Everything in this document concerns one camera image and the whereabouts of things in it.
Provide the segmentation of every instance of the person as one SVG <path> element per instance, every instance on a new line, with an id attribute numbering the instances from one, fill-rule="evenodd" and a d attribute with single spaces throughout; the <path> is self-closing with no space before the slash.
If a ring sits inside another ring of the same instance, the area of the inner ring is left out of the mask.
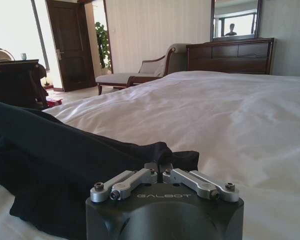
<path id="1" fill-rule="evenodd" d="M 230 32 L 228 32 L 225 36 L 234 36 L 234 35 L 237 35 L 237 33 L 234 32 L 234 28 L 235 28 L 235 24 L 231 23 L 230 24 Z"/>

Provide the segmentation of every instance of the mirror frame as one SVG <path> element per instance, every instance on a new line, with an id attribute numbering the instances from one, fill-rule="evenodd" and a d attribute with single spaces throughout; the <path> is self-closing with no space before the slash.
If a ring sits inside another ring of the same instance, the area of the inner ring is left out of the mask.
<path id="1" fill-rule="evenodd" d="M 242 40 L 242 39 L 257 39 L 259 37 L 259 29 L 261 22 L 261 8 L 262 8 L 262 0 L 258 0 L 258 6 L 256 12 L 258 13 L 256 16 L 256 26 L 255 26 L 255 34 L 251 35 L 241 35 L 241 36 L 227 36 L 227 37 L 214 37 L 215 28 L 214 28 L 214 19 L 215 19 L 215 0 L 211 0 L 211 22 L 210 22 L 210 42 L 216 41 L 228 41 L 228 40 Z"/>

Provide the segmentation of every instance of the white duvet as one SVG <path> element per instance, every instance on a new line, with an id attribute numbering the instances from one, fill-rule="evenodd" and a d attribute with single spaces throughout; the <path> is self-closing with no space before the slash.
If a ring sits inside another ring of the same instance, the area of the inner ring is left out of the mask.
<path id="1" fill-rule="evenodd" d="M 199 170 L 235 182 L 245 240 L 300 240 L 300 77 L 179 72 L 46 111 L 73 127 L 139 145 L 200 153 Z M 58 239 L 9 216 L 0 240 Z"/>

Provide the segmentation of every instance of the window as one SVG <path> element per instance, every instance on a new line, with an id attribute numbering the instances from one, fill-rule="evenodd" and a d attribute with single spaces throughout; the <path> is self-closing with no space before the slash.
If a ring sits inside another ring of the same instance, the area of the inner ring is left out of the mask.
<path id="1" fill-rule="evenodd" d="M 0 48 L 16 60 L 26 53 L 49 70 L 34 0 L 0 1 Z"/>
<path id="2" fill-rule="evenodd" d="M 234 24 L 233 32 L 238 36 L 254 34 L 257 24 L 257 10 L 233 12 L 215 16 L 217 24 L 215 35 L 220 38 L 230 32 L 230 25 Z"/>
<path id="3" fill-rule="evenodd" d="M 237 35 L 248 35 L 253 34 L 252 25 L 254 15 L 249 14 L 245 16 L 234 16 L 234 17 L 227 17 L 224 19 L 224 35 L 230 32 L 230 24 L 234 24 L 234 32 Z"/>

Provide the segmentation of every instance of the mirror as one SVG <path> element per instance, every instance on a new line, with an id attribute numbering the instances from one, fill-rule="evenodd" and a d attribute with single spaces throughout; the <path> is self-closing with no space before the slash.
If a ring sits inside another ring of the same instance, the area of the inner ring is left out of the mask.
<path id="1" fill-rule="evenodd" d="M 257 38 L 262 0 L 212 0 L 211 41 Z"/>

